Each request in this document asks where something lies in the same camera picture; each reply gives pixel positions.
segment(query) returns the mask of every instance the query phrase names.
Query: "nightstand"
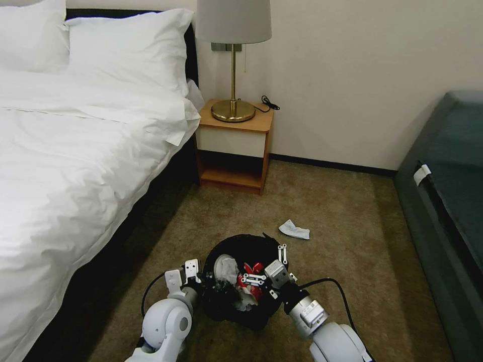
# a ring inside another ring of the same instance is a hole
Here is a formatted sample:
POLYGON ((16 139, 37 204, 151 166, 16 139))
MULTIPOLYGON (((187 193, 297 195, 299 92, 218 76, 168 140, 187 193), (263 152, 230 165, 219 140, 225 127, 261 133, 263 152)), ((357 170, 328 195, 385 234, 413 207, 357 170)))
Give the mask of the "nightstand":
MULTIPOLYGON (((256 111, 245 122, 229 123, 211 116, 210 100, 200 111, 196 131, 200 185, 263 193, 268 172, 273 110, 256 111)), ((256 105, 266 109, 265 105, 256 105)))

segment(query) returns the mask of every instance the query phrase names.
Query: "black bed frame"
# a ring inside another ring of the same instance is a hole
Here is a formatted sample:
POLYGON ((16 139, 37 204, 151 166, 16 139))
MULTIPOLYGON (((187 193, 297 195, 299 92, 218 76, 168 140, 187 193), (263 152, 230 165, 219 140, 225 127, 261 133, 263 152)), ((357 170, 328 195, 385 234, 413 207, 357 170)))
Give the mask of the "black bed frame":
MULTIPOLYGON (((126 18, 146 10, 67 9, 67 19, 78 17, 126 18)), ((185 33, 186 77, 198 85, 195 36, 185 33)), ((173 156, 150 184, 108 244, 73 275, 62 306, 39 336, 24 362, 86 361, 99 341, 110 311, 130 287, 145 259, 193 183, 198 181, 194 136, 173 156), (156 210, 165 205, 162 211, 156 210), (152 217, 150 208, 154 208, 152 217), (150 227, 139 245, 127 242, 139 224, 150 227)))

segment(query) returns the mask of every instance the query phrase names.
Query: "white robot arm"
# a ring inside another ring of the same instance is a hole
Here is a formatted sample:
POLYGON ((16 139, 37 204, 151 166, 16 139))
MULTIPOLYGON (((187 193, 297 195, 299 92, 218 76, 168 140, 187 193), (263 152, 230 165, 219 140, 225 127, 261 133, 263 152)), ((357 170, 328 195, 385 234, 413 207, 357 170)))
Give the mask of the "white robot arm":
MULTIPOLYGON (((188 278, 197 283, 198 260, 185 263, 186 284, 188 278)), ((284 311, 294 322, 303 338, 313 338, 310 352, 315 362, 371 362, 357 333, 348 325, 326 323, 329 314, 306 290, 296 283, 293 274, 279 260, 265 268, 265 274, 277 293, 270 291, 273 298, 281 298, 284 311)), ((190 332, 196 291, 183 286, 180 269, 165 273, 170 293, 167 299, 153 304, 142 324, 140 347, 126 362, 175 362, 182 350, 183 341, 190 332)))
POLYGON ((168 297, 154 303, 146 312, 139 347, 126 362, 176 361, 183 349, 183 341, 190 333, 193 307, 198 296, 193 288, 183 284, 188 283, 188 278, 199 283, 198 271, 198 260, 194 259, 185 263, 185 282, 180 269, 165 273, 168 297))

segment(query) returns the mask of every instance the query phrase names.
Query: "trash bin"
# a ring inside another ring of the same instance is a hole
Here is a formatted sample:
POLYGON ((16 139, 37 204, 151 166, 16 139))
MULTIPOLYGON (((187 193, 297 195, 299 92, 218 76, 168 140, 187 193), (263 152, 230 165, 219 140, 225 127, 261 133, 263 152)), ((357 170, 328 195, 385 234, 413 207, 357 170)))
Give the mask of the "trash bin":
MULTIPOLYGON (((250 266, 261 263, 267 267, 278 259, 278 246, 279 243, 266 234, 263 236, 240 234, 229 237, 217 244, 206 258, 203 268, 205 280, 210 280, 215 262, 222 254, 233 257, 238 270, 243 274, 245 273, 244 263, 250 266)), ((227 296, 226 293, 214 288, 215 280, 214 278, 211 280, 212 285, 208 285, 203 294, 202 305, 206 315, 215 321, 229 320, 252 330, 260 330, 265 327, 269 318, 280 307, 281 298, 273 299, 269 288, 263 285, 261 287, 262 297, 258 305, 253 305, 249 311, 240 311, 230 301, 233 295, 227 296)))

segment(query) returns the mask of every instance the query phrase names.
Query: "nightstand drawer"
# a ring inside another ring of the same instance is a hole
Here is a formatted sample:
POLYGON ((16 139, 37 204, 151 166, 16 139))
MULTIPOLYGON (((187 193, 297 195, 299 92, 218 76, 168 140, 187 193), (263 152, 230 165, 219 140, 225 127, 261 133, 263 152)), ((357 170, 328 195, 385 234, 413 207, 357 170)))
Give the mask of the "nightstand drawer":
POLYGON ((266 133, 200 127, 196 131, 198 149, 263 158, 266 133))

